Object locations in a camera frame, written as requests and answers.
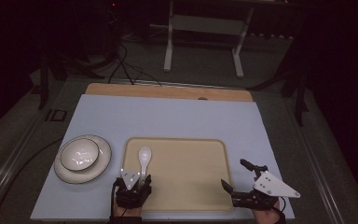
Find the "wooden table edge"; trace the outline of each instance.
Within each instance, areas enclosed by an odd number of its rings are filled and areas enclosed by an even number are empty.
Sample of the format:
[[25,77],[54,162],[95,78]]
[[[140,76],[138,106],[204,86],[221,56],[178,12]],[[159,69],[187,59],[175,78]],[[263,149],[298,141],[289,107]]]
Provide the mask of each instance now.
[[248,91],[193,88],[193,87],[162,87],[146,85],[91,83],[86,94],[115,95],[133,97],[156,97],[172,99],[206,99],[214,101],[252,102],[253,97]]

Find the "white spoon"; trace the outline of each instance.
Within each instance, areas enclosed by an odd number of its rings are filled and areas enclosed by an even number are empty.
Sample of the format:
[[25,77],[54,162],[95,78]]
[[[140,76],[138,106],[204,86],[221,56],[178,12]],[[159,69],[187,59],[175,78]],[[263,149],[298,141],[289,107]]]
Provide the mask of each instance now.
[[150,148],[142,147],[139,150],[139,162],[141,163],[141,169],[142,169],[139,187],[141,187],[145,182],[146,168],[151,158],[152,158],[152,151],[150,150]]

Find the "black cable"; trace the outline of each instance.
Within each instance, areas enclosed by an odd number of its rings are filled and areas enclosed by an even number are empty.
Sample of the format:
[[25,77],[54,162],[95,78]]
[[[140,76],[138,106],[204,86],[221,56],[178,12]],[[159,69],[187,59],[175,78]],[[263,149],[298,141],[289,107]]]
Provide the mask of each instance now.
[[132,68],[133,70],[135,70],[136,72],[140,73],[140,75],[138,75],[134,80],[131,80],[131,79],[130,79],[132,85],[135,83],[136,80],[138,80],[138,78],[139,78],[141,75],[146,75],[146,76],[152,78],[153,80],[155,80],[155,81],[159,84],[159,86],[162,86],[161,83],[159,83],[159,81],[158,81],[155,77],[153,77],[153,76],[148,75],[147,73],[145,73],[145,72],[144,72],[144,69],[142,69],[141,67],[133,66],[133,65],[131,65],[131,64],[129,64],[129,63],[126,63],[126,62],[124,62],[124,59],[121,59],[121,58],[119,58],[119,60],[121,60],[124,64],[126,64],[127,66],[129,66],[130,68]]
[[286,208],[286,200],[283,197],[281,197],[281,198],[283,200],[283,209],[281,210],[281,212],[283,212],[284,209]]
[[126,74],[127,79],[131,82],[132,85],[135,85],[135,83],[133,83],[129,73],[127,72],[127,68],[126,68],[126,65],[124,64],[124,60],[122,60],[120,57],[117,57],[117,58],[120,61],[121,67],[123,67],[123,69],[124,69],[124,73]]
[[113,76],[115,75],[115,73],[116,73],[116,71],[118,70],[118,68],[119,68],[120,66],[123,66],[123,62],[124,62],[124,60],[127,58],[127,48],[124,47],[124,45],[122,45],[121,43],[120,43],[120,46],[122,46],[122,47],[124,48],[123,60],[120,60],[120,59],[119,59],[120,55],[117,54],[117,58],[118,58],[118,60],[119,60],[119,64],[118,64],[118,66],[115,68],[115,70],[112,72],[112,74],[110,75],[110,77],[109,77],[107,83],[110,83],[110,81],[112,80],[112,78],[113,78]]
[[54,144],[60,142],[63,138],[59,138],[57,140],[55,140],[54,142],[51,142],[50,144],[48,144],[47,146],[45,147],[42,147],[41,149],[39,149],[30,159],[28,159],[23,165],[22,167],[20,168],[20,170],[16,173],[16,175],[14,175],[13,177],[13,180],[10,182],[10,184],[8,185],[8,188],[6,189],[6,192],[4,194],[4,196],[2,197],[1,199],[1,202],[0,202],[0,208],[2,206],[2,204],[4,203],[5,201],[5,198],[8,194],[8,192],[10,191],[11,187],[13,187],[13,184],[14,182],[16,181],[17,177],[19,177],[20,173],[22,172],[22,170],[28,165],[28,163],[30,163],[36,156],[38,156],[41,152],[43,152],[44,150],[46,150],[47,148],[53,146]]
[[127,210],[128,210],[128,208],[124,209],[123,214],[121,214],[121,216],[120,216],[120,220],[124,217],[124,214],[126,214]]

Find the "stacked plates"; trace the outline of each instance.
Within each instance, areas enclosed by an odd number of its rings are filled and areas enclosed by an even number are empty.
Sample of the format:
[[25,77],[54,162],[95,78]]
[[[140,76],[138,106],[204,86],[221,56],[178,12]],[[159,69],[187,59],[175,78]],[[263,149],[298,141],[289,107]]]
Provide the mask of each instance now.
[[60,148],[54,170],[62,181],[85,183],[106,169],[111,154],[110,146],[103,138],[91,134],[78,136]]

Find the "metal stand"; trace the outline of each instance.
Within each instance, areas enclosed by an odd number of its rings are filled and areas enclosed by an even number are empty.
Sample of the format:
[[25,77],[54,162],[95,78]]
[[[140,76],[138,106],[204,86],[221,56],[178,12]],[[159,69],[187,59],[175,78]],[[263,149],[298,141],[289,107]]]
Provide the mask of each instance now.
[[235,71],[238,78],[243,78],[243,70],[241,65],[240,52],[243,40],[246,37],[249,23],[251,21],[254,8],[248,10],[247,18],[245,21],[222,20],[214,18],[202,18],[186,15],[175,15],[173,13],[173,0],[170,1],[170,17],[168,19],[168,44],[165,52],[164,72],[171,71],[172,65],[172,33],[173,29],[188,30],[195,32],[205,32],[223,35],[238,35],[240,41],[236,48],[232,50],[232,56],[235,65]]

